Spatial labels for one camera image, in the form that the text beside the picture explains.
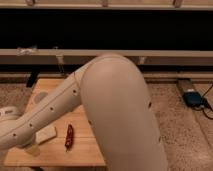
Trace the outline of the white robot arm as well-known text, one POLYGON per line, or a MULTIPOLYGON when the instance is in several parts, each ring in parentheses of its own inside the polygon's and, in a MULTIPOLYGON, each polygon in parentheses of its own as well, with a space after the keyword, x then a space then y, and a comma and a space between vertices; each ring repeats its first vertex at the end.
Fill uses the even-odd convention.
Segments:
POLYGON ((0 111, 0 150, 26 146, 78 106, 87 114, 108 171, 168 171, 144 77, 128 58, 104 54, 70 74, 32 110, 0 111))

